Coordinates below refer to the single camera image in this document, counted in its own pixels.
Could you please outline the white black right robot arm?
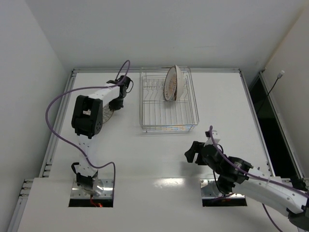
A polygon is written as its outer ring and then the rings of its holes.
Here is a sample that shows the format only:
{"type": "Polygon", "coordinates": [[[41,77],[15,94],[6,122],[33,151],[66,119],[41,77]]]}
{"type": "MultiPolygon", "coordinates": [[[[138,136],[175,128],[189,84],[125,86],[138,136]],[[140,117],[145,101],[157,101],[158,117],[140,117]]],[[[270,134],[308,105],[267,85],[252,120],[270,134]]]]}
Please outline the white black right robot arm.
{"type": "Polygon", "coordinates": [[[194,141],[184,155],[188,163],[208,166],[218,175],[206,182],[213,199],[241,194],[273,208],[294,226],[309,229],[309,188],[303,180],[292,178],[291,185],[286,185],[280,177],[266,175],[241,158],[228,157],[211,139],[205,143],[194,141]]]}

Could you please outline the floral plate orange rim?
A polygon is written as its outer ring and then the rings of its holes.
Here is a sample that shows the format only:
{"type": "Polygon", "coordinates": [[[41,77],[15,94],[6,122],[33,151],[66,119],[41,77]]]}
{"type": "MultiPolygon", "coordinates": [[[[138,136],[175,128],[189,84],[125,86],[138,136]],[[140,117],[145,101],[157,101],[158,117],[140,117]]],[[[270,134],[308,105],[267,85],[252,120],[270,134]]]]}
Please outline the floral plate orange rim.
{"type": "Polygon", "coordinates": [[[176,71],[176,90],[174,93],[174,100],[178,101],[182,94],[183,94],[183,89],[184,89],[184,77],[183,77],[183,72],[181,71],[180,67],[175,65],[175,71],[176,71]]]}
{"type": "Polygon", "coordinates": [[[105,105],[102,109],[102,124],[107,123],[114,114],[114,110],[109,108],[109,105],[105,105]]]}

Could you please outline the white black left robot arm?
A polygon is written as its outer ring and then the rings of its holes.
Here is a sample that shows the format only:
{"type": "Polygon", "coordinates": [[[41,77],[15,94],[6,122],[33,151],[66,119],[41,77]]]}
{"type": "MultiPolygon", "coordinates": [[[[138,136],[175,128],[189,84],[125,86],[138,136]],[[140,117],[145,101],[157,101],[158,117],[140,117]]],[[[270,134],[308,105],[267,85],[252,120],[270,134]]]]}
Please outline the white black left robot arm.
{"type": "Polygon", "coordinates": [[[97,135],[114,111],[124,107],[124,98],[132,83],[131,78],[122,75],[115,80],[109,80],[104,88],[76,98],[71,125],[77,135],[81,158],[79,162],[72,164],[71,168],[76,175],[77,185],[89,194],[102,190],[98,187],[100,167],[95,151],[97,135]]]}

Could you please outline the sunburst plate dark rim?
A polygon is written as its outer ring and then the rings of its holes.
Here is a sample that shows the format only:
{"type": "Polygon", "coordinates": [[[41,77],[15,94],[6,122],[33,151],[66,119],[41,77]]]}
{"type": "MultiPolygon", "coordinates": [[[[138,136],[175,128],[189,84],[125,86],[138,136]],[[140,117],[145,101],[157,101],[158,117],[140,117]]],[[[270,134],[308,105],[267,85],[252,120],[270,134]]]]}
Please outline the sunburst plate dark rim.
{"type": "Polygon", "coordinates": [[[170,101],[174,99],[174,94],[177,89],[177,72],[176,67],[169,69],[164,83],[164,99],[170,101]]]}

